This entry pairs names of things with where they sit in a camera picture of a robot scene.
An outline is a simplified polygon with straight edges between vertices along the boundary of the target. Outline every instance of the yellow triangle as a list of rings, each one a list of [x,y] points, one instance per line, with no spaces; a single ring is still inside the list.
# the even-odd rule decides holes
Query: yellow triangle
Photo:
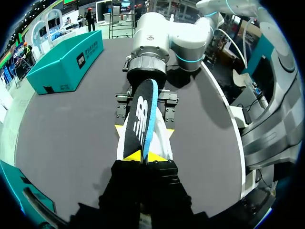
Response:
[[[115,128],[116,128],[116,131],[118,132],[118,134],[119,134],[119,137],[121,137],[121,135],[122,135],[122,125],[114,125],[115,126]]]
[[[141,150],[138,150],[138,151],[134,152],[133,154],[129,155],[128,157],[124,158],[123,161],[141,161]],[[148,152],[148,161],[153,162],[153,161],[167,161],[167,160],[164,159],[163,157],[149,151]]]
[[[175,131],[174,129],[167,129],[167,136],[168,136],[168,138],[170,138],[172,136],[174,131]]]

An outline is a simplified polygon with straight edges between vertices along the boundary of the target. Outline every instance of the teal display stand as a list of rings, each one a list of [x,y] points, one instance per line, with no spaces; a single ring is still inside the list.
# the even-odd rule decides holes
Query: teal display stand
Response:
[[[264,35],[262,35],[251,55],[251,59],[248,62],[248,68],[244,69],[242,74],[249,73],[249,75],[252,76],[263,55],[268,60],[271,59],[273,49],[274,46],[267,40],[267,38],[265,38]]]
[[[103,49],[101,31],[64,40],[35,64],[27,79],[37,94],[75,91]]]
[[[36,225],[45,222],[45,219],[33,208],[31,203],[25,198],[23,189],[29,187],[32,193],[43,203],[49,210],[55,212],[55,206],[52,200],[41,193],[20,171],[20,169],[11,166],[0,160],[0,176],[6,184],[16,204],[20,210],[31,219]]]

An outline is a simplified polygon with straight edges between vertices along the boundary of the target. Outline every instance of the black clamp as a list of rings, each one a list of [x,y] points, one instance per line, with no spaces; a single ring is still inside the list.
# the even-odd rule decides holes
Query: black clamp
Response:
[[[116,109],[115,125],[123,125],[130,109],[133,97],[130,94],[116,94],[118,101]],[[179,102],[177,93],[167,90],[159,90],[158,107],[162,113],[167,129],[175,129],[176,105]]]

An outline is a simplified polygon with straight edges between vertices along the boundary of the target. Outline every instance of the white curved railing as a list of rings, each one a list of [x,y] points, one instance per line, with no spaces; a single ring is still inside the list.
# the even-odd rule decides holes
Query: white curved railing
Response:
[[[238,130],[238,126],[236,123],[236,120],[234,118],[233,112],[230,108],[230,105],[228,103],[227,98],[224,95],[224,92],[222,91],[222,89],[220,88],[218,82],[216,81],[216,79],[214,78],[213,74],[211,73],[211,71],[208,69],[208,67],[201,62],[201,69],[204,71],[204,73],[206,73],[206,75],[209,76],[209,78],[211,79],[213,85],[215,86],[215,89],[217,90],[217,92],[219,93],[219,95],[221,96],[225,107],[227,108],[227,111],[229,113],[229,116],[231,118],[232,124],[233,124],[233,128],[235,131],[235,135],[236,135],[236,139],[237,139],[237,144],[238,144],[238,148],[239,148],[239,153],[240,153],[240,162],[241,162],[241,167],[242,167],[242,189],[241,189],[241,198],[243,198],[246,195],[246,188],[245,188],[245,184],[246,184],[246,171],[245,171],[245,162],[244,162],[244,148],[243,148],[243,143],[242,143],[242,138],[239,134],[239,130]]]

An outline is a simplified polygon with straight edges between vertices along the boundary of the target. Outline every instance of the person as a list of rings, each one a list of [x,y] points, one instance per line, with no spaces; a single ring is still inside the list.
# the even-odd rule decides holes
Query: person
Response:
[[[138,25],[138,20],[140,19],[141,15],[142,15],[142,4],[139,3],[138,5],[134,6],[134,12],[135,12],[135,27],[137,27]]]
[[[81,15],[78,16],[77,20],[78,20],[78,21],[81,20]],[[81,27],[81,26],[82,26],[82,21],[79,21],[79,22],[78,22],[78,25],[79,25],[79,27]]]
[[[25,61],[31,66],[33,67],[36,63],[33,53],[32,53],[32,46],[28,45],[27,42],[23,43],[23,52],[21,54],[21,56],[25,56],[24,59]]]
[[[92,13],[92,8],[91,7],[88,8],[88,13],[86,15],[86,20],[88,22],[88,31],[91,32],[91,25],[92,25],[93,31],[95,31],[94,15]]]
[[[67,18],[67,22],[66,22],[66,25],[69,25],[69,24],[71,24],[71,19],[70,19],[70,17]]]

